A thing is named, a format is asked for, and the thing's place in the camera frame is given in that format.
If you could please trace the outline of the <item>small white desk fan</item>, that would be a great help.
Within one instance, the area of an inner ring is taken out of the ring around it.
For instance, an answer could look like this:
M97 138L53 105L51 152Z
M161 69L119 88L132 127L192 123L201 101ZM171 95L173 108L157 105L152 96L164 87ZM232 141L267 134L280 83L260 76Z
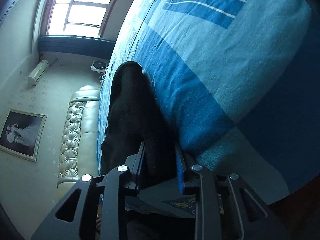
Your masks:
M91 70L99 73L106 72L108 68L108 63L100 60L93 61L91 65Z

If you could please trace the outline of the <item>blue patterned bed sheet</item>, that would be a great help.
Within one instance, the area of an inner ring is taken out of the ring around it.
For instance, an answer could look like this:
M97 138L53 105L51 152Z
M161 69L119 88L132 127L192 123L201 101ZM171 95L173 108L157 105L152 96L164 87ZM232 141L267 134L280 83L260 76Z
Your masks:
M135 61L185 153L235 172L267 204L319 174L319 5L313 0L134 0L100 96Z

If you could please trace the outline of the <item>left blue curtain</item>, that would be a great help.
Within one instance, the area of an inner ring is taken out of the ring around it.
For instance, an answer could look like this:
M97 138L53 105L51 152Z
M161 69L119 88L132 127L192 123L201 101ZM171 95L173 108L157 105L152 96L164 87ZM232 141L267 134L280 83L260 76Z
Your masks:
M69 53L109 60L115 44L115 41L101 38L44 35L38 38L37 48L41 52Z

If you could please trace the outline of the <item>white wall air conditioner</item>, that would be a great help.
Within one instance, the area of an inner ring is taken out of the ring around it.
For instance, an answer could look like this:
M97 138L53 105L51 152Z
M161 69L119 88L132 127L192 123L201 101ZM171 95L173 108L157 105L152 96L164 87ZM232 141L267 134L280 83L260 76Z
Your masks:
M27 81L28 85L35 86L39 82L41 76L44 74L44 72L49 67L49 62L47 60L42 60L35 68L34 70L29 74Z

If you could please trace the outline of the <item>framed wedding photo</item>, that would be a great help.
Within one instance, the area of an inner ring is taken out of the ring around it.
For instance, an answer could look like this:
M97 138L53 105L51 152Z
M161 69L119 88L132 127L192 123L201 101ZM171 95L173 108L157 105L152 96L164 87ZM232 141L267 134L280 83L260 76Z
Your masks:
M36 162L47 116L10 109L1 128L1 151Z

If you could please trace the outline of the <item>black pants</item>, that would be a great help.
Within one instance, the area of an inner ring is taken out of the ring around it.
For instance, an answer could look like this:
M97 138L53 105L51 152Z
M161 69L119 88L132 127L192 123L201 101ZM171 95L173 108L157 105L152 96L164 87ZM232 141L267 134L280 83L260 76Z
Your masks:
M145 187L174 179L177 139L156 103L141 66L129 61L116 71L101 145L101 172L108 174L145 146Z

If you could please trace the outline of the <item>bright bedroom window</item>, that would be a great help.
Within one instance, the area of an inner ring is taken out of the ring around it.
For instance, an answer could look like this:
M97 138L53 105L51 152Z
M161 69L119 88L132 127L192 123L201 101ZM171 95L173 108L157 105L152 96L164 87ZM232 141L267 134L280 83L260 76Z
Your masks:
M46 0L41 35L102 38L117 0Z

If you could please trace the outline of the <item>cream tufted leather headboard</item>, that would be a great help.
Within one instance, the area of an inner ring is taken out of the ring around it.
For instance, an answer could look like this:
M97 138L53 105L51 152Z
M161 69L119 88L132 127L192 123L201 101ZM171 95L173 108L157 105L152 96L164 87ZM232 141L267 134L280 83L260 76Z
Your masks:
M97 142L100 88L84 86L68 104L58 161L57 196L61 199L85 174L98 176Z

